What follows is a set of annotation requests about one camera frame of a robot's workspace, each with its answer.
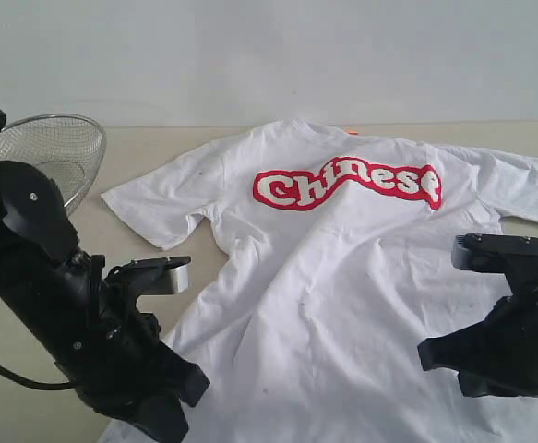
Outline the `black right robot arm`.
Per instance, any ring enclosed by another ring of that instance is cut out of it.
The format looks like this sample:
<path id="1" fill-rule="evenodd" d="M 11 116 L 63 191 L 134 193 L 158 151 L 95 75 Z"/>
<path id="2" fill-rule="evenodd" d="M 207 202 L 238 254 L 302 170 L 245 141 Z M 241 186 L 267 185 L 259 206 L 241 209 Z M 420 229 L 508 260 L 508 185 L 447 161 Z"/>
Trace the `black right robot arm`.
<path id="1" fill-rule="evenodd" d="M 538 397 L 538 267 L 506 277 L 512 295 L 483 320 L 417 346 L 422 369 L 455 371 L 465 397 Z"/>

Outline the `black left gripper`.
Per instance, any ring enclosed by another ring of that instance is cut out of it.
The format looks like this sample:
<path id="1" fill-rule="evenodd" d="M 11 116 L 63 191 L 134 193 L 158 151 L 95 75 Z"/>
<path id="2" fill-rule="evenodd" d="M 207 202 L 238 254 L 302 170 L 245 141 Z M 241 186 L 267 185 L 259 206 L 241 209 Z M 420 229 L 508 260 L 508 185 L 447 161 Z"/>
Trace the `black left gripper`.
<path id="1" fill-rule="evenodd" d="M 195 363 L 160 340 L 151 314 L 115 297 L 55 302 L 55 366 L 94 412 L 122 420 L 156 442 L 182 442 L 189 430 L 180 400 L 196 407 L 210 382 Z"/>

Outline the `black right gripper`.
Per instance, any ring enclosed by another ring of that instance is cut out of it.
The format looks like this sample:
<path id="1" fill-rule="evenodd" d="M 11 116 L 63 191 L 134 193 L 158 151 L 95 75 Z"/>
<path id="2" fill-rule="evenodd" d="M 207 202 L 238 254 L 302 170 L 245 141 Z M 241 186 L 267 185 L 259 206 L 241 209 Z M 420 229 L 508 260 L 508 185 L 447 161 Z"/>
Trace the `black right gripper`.
<path id="1" fill-rule="evenodd" d="M 422 369 L 460 371 L 467 398 L 538 398 L 538 294 L 500 298 L 483 326 L 423 340 L 417 346 Z M 479 375 L 463 372 L 476 369 L 483 355 Z"/>

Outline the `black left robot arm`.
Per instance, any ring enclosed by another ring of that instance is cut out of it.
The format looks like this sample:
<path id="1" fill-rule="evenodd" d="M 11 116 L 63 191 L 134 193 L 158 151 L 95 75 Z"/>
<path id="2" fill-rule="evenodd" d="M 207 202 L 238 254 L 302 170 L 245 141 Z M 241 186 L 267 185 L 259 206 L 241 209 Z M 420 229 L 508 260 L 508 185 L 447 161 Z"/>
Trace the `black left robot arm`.
<path id="1" fill-rule="evenodd" d="M 52 356 L 94 412 L 157 442 L 188 432 L 185 406 L 209 387 L 202 369 L 161 341 L 143 294 L 179 293 L 189 257 L 131 261 L 107 269 L 78 245 L 54 180 L 23 162 L 0 162 L 0 298 Z"/>

